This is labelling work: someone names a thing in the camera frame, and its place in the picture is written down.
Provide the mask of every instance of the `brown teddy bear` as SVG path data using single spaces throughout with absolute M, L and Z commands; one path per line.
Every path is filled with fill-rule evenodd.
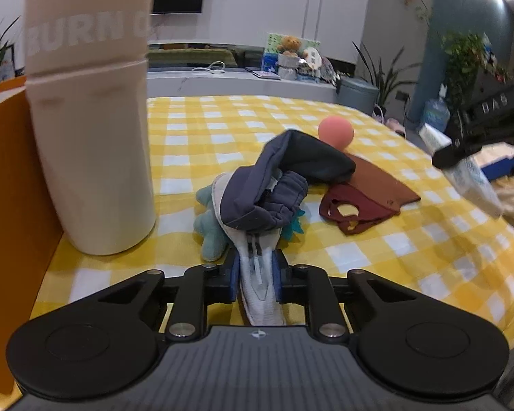
M 278 45 L 278 52 L 281 52 L 284 56 L 297 57 L 297 51 L 301 48 L 301 40 L 292 35 L 285 35 L 282 38 L 282 42 Z

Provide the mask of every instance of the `beige bottle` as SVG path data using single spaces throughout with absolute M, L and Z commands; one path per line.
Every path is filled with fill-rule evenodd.
M 152 0 L 26 0 L 26 91 L 51 198 L 80 251 L 152 229 L 146 116 Z

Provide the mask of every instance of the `pink ball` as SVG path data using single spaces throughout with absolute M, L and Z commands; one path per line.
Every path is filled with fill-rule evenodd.
M 354 139 L 354 127 L 344 117 L 327 116 L 318 126 L 318 137 L 321 141 L 343 151 Z

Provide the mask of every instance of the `tablecloth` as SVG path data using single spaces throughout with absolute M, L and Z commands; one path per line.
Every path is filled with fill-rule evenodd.
M 42 283 L 33 317 L 149 268 L 179 276 L 202 262 L 193 231 L 204 207 L 196 190 L 215 176 L 255 162 L 262 146 L 287 128 L 317 135 L 328 115 L 354 126 L 348 150 L 422 196 L 399 216 L 347 237 L 318 214 L 326 186 L 312 186 L 302 209 L 304 234 L 280 240 L 291 264 L 330 275 L 362 267 L 494 322 L 514 345 L 514 229 L 462 199 L 428 155 L 369 116 L 335 104 L 268 96 L 169 97 L 148 100 L 152 177 L 158 219 L 147 239 L 110 257 L 91 257 L 63 237 Z M 286 306 L 288 321 L 303 320 Z M 239 307 L 217 305 L 215 323 L 242 322 Z

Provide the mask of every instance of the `trash can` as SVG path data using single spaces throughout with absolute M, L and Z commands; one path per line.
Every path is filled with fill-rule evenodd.
M 371 115 L 379 94 L 379 88 L 361 79 L 341 78 L 341 86 L 337 95 L 337 103 L 355 108 L 362 113 Z

